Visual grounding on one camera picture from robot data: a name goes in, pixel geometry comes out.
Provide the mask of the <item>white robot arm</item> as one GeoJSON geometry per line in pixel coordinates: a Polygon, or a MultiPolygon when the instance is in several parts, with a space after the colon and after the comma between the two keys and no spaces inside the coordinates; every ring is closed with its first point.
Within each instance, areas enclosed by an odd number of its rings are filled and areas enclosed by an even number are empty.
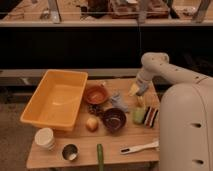
{"type": "Polygon", "coordinates": [[[213,171],[213,77],[173,65],[161,52],[143,54],[141,63],[132,95],[155,76],[171,83],[159,107],[159,171],[213,171]]]}

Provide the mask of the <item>yellow-tipped gripper finger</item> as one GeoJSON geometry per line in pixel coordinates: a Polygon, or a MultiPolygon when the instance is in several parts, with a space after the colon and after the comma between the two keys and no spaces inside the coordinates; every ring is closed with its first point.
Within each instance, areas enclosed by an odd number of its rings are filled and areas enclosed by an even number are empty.
{"type": "Polygon", "coordinates": [[[133,83],[129,90],[129,95],[134,96],[139,91],[139,86],[136,83],[133,83]]]}

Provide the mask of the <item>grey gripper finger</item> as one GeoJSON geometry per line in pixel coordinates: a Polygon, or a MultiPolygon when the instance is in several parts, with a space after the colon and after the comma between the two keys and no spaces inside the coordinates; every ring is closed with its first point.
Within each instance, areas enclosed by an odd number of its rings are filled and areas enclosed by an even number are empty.
{"type": "Polygon", "coordinates": [[[146,90],[148,89],[149,85],[147,83],[138,83],[139,90],[137,91],[137,96],[142,96],[146,90]]]}

